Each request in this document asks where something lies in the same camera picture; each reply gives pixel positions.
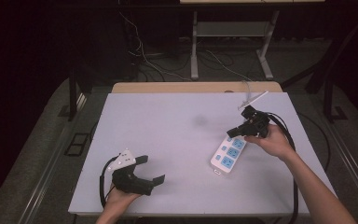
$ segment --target white table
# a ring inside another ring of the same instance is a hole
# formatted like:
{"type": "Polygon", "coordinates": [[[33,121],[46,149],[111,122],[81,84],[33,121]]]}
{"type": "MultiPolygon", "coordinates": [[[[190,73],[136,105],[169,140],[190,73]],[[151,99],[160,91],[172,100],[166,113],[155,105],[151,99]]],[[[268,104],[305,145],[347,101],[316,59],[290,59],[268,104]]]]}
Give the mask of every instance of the white table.
{"type": "MultiPolygon", "coordinates": [[[[109,94],[69,212],[102,212],[98,189],[103,166],[128,148],[135,157],[149,156],[148,163],[136,167],[138,177],[166,177],[151,196],[137,199],[125,216],[290,215],[293,178],[283,162],[260,147],[247,144],[229,175],[216,175],[210,166],[226,131],[243,122],[237,106],[245,98],[244,92],[109,94]]],[[[298,154],[333,190],[287,93],[270,92],[253,107],[284,119],[298,154]]],[[[105,192],[110,180],[107,173],[105,192]]],[[[298,211],[309,213],[301,195],[298,211]]]]}

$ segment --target human hand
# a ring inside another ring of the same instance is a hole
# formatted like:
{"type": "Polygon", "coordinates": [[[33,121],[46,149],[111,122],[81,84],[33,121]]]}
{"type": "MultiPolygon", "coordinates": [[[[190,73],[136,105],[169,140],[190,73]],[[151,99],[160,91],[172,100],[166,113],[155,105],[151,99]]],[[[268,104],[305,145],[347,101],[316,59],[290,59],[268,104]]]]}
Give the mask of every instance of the human hand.
{"type": "Polygon", "coordinates": [[[283,131],[277,125],[268,125],[268,135],[266,138],[255,136],[244,136],[243,138],[249,143],[259,145],[269,155],[276,156],[282,161],[285,161],[291,153],[295,152],[287,141],[283,131]]]}
{"type": "Polygon", "coordinates": [[[97,220],[97,224],[113,224],[123,215],[130,204],[141,194],[125,193],[119,189],[112,189],[108,195],[106,205],[97,220]]]}

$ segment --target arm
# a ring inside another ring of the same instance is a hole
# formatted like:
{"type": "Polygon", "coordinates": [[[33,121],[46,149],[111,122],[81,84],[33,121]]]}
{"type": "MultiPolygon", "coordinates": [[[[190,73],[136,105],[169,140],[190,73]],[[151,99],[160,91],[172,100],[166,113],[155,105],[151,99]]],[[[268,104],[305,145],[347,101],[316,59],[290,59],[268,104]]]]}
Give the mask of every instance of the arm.
{"type": "Polygon", "coordinates": [[[130,204],[140,197],[140,194],[124,193],[118,189],[112,189],[109,193],[106,205],[96,224],[114,224],[127,210],[130,204]]]}
{"type": "Polygon", "coordinates": [[[245,136],[244,139],[259,145],[287,165],[315,223],[356,223],[338,198],[290,147],[278,126],[270,124],[266,138],[245,136]]]}

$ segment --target floor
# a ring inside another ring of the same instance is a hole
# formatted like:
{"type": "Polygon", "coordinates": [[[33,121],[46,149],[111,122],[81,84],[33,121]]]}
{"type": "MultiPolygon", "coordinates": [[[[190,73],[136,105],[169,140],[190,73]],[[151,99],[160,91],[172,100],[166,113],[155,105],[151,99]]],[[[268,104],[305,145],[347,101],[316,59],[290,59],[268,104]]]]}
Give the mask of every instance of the floor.
{"type": "MultiPolygon", "coordinates": [[[[255,50],[261,44],[260,39],[201,39],[198,44],[199,81],[265,80],[255,56],[255,50]]],[[[316,63],[329,44],[328,40],[322,39],[272,42],[267,59],[274,81],[283,82],[316,63]]],[[[141,63],[139,76],[133,81],[189,81],[188,40],[182,40],[180,52],[175,57],[169,57],[156,49],[149,49],[145,53],[148,62],[141,63]]],[[[358,165],[358,111],[345,93],[335,87],[333,104],[342,108],[348,119],[329,123],[321,112],[323,91],[307,94],[304,91],[307,81],[307,77],[303,78],[284,91],[289,93],[321,164],[329,162],[326,173],[338,198],[358,222],[358,184],[355,181],[358,175],[350,172],[341,153],[342,148],[348,150],[358,165]],[[330,161],[327,160],[328,147],[331,147],[330,161]]],[[[0,223],[95,222],[96,217],[78,217],[67,210],[104,100],[111,88],[96,86],[92,93],[81,94],[79,112],[71,122],[64,115],[69,105],[68,82],[63,82],[55,91],[0,189],[0,223]],[[63,155],[76,134],[83,134],[77,135],[83,138],[75,141],[86,141],[83,153],[79,157],[63,155]]],[[[285,223],[288,218],[283,217],[277,223],[285,223]]],[[[276,221],[276,217],[261,219],[265,223],[276,221]]],[[[296,223],[313,222],[309,217],[299,217],[296,223]]]]}

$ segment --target blue outlet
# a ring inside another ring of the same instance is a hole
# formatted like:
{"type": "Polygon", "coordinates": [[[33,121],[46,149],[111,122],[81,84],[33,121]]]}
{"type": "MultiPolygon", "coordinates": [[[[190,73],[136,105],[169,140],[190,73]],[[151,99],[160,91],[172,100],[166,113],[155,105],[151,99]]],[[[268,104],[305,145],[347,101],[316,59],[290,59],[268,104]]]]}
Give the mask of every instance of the blue outlet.
{"type": "Polygon", "coordinates": [[[228,156],[237,159],[238,155],[240,154],[240,152],[235,149],[234,147],[231,147],[228,152],[227,152],[228,156]]]}
{"type": "Polygon", "coordinates": [[[234,160],[230,159],[229,157],[223,158],[222,165],[226,166],[228,169],[231,169],[232,164],[234,164],[234,160]]]}
{"type": "Polygon", "coordinates": [[[245,143],[240,139],[235,139],[234,142],[232,143],[232,146],[237,147],[239,149],[241,149],[243,145],[245,145],[245,143]]]}

